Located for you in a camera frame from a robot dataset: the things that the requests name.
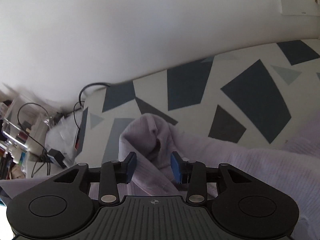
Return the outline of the geometric patterned table mat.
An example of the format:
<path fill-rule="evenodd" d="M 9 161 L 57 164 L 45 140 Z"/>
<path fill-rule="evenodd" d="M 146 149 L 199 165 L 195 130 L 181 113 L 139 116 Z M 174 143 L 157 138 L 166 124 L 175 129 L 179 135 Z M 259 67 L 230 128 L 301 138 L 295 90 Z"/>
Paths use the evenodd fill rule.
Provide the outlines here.
<path fill-rule="evenodd" d="M 150 113 L 180 131 L 280 149 L 319 111 L 319 40 L 265 44 L 196 60 L 86 99 L 76 161 L 115 160 L 130 122 Z"/>

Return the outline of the lavender ribbed jacket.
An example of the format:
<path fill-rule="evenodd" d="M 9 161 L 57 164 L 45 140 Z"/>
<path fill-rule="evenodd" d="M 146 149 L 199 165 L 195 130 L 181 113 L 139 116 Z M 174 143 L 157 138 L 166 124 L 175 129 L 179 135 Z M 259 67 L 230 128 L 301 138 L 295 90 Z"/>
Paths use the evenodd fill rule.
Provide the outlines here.
<path fill-rule="evenodd" d="M 247 149 L 181 133 L 145 114 L 119 138 L 137 166 L 118 184 L 119 204 L 99 203 L 100 167 L 77 164 L 12 195 L 7 219 L 16 239 L 319 239 L 319 156 Z M 207 201 L 187 203 L 170 156 L 206 166 Z"/>

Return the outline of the clear acrylic organizer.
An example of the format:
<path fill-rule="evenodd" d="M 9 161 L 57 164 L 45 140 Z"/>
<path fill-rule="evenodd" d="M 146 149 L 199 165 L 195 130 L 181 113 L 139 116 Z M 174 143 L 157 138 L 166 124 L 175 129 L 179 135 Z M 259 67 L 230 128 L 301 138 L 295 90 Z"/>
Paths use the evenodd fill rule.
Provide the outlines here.
<path fill-rule="evenodd" d="M 43 152 L 46 134 L 52 128 L 52 115 L 25 96 L 14 98 L 10 106 L 1 105 L 2 132 L 8 140 L 34 155 Z"/>

